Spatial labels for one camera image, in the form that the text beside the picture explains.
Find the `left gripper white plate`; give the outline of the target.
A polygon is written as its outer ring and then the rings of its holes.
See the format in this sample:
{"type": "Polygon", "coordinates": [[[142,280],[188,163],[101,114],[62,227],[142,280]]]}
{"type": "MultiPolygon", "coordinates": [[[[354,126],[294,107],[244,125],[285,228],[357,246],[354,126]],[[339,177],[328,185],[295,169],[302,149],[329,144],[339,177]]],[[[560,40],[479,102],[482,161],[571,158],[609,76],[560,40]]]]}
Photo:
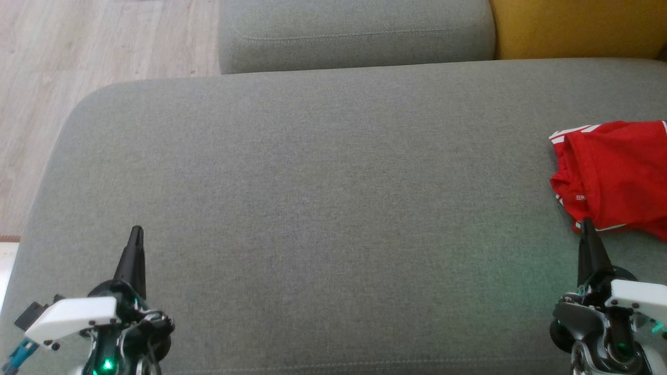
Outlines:
{"type": "Polygon", "coordinates": [[[24,334],[34,342],[58,340],[82,330],[136,322],[147,306],[144,230],[133,226],[114,279],[100,283],[88,297],[67,297],[45,309],[24,334]]]}

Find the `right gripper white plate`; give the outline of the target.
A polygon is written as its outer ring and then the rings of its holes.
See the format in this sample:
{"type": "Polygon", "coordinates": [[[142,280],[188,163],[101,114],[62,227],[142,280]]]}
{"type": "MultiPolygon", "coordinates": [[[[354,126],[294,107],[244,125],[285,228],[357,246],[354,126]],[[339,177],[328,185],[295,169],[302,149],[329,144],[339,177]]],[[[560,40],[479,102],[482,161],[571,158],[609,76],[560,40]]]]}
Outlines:
{"type": "Polygon", "coordinates": [[[577,286],[582,304],[625,308],[653,320],[666,318],[666,287],[640,282],[631,272],[613,266],[591,218],[580,223],[577,286]]]}

